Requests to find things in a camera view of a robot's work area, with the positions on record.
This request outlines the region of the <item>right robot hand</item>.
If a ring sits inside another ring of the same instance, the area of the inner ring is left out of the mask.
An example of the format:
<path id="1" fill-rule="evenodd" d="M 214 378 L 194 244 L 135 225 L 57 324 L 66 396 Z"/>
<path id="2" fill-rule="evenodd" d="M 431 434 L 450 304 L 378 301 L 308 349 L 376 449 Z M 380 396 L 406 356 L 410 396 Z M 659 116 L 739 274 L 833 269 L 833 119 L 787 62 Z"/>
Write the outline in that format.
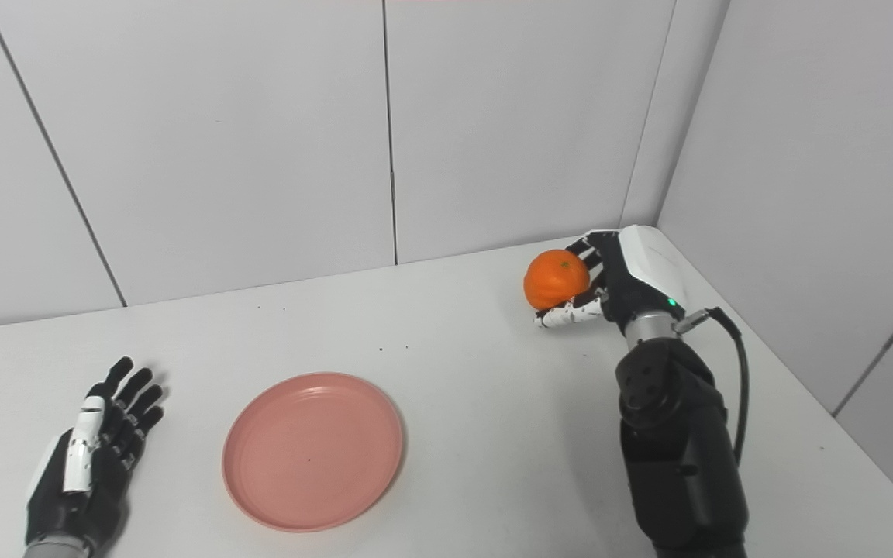
<path id="1" fill-rule="evenodd" d="M 683 277 L 652 226 L 593 229 L 562 250 L 535 257 L 523 293 L 540 328 L 603 319 L 621 332 L 648 314 L 688 314 Z"/>

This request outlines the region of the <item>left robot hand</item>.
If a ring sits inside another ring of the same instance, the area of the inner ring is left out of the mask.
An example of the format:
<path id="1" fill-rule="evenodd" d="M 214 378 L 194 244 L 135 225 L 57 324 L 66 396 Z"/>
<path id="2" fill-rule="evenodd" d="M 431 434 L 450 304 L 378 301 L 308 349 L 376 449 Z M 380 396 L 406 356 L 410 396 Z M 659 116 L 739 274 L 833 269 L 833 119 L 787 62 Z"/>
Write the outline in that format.
<path id="1" fill-rule="evenodd" d="M 25 557 L 99 557 L 128 515 L 127 492 L 164 394 L 124 356 L 88 390 L 74 426 L 46 453 L 27 501 Z"/>

